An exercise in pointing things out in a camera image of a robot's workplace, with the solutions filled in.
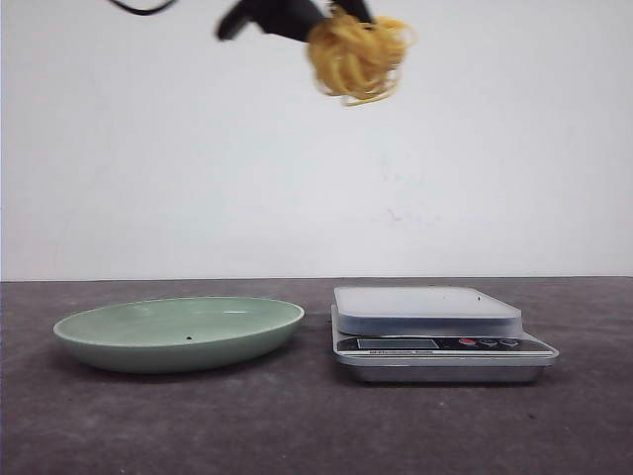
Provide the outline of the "black gripper claw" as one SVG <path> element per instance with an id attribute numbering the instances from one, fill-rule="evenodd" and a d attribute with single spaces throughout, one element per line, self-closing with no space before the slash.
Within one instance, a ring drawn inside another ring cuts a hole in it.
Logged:
<path id="1" fill-rule="evenodd" d="M 346 15 L 364 25 L 374 25 L 375 19 L 364 0 L 333 0 L 328 2 L 333 15 Z"/>
<path id="2" fill-rule="evenodd" d="M 241 0 L 221 18 L 216 37 L 233 40 L 248 24 L 256 24 L 264 34 L 306 43 L 313 27 L 324 14 L 308 0 Z"/>

